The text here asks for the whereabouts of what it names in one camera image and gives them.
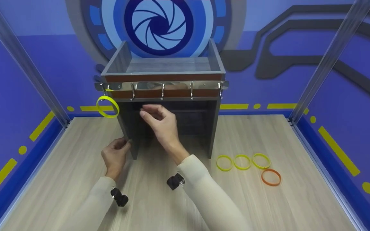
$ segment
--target blue circle emblem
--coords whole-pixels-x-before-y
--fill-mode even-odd
[[[191,10],[184,0],[131,0],[124,22],[131,41],[157,56],[183,49],[194,30]]]

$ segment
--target open box top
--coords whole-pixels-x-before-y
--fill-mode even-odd
[[[132,58],[123,41],[101,73],[103,82],[224,80],[225,68],[213,39],[207,57]]]

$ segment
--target metal hook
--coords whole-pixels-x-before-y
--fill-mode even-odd
[[[161,96],[161,100],[163,100],[163,90],[165,89],[165,83],[162,83],[162,96]]]
[[[194,99],[194,81],[191,81],[191,99]]]
[[[218,88],[219,88],[219,97],[222,99],[222,88],[224,86],[224,81],[221,81],[218,83]]]
[[[131,89],[132,89],[132,98],[131,98],[131,101],[134,100],[135,98],[135,89],[137,88],[137,85],[135,85],[135,88],[134,88],[134,83],[131,82]]]
[[[102,92],[104,93],[104,95],[107,95],[107,90],[105,89],[104,83],[100,83],[100,85],[101,85]]]

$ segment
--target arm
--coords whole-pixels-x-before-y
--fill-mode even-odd
[[[60,231],[93,231],[98,230],[113,198],[110,191],[115,188],[115,181],[101,177],[88,194],[78,211],[60,228]]]
[[[212,179],[207,168],[179,142],[175,115],[161,105],[144,105],[142,118],[175,161],[184,177],[184,190],[211,231],[251,231],[241,211]]]
[[[78,211],[62,225],[60,231],[98,230],[113,203],[110,191],[116,186],[115,181],[125,165],[126,153],[130,147],[130,143],[125,142],[123,138],[119,138],[103,149],[101,155],[107,166],[107,173],[99,178],[89,192],[87,199]]]

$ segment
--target brown wooden panel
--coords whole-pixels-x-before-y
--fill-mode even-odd
[[[108,83],[112,82],[144,82],[144,81],[214,81],[222,80],[222,74],[161,74],[161,75],[114,75],[105,76]]]
[[[132,98],[132,91],[111,91],[112,98]],[[135,98],[160,98],[161,90],[137,90]],[[217,97],[219,90],[217,89],[194,89],[193,96],[195,97]],[[165,90],[163,91],[164,98],[190,98],[191,90]]]

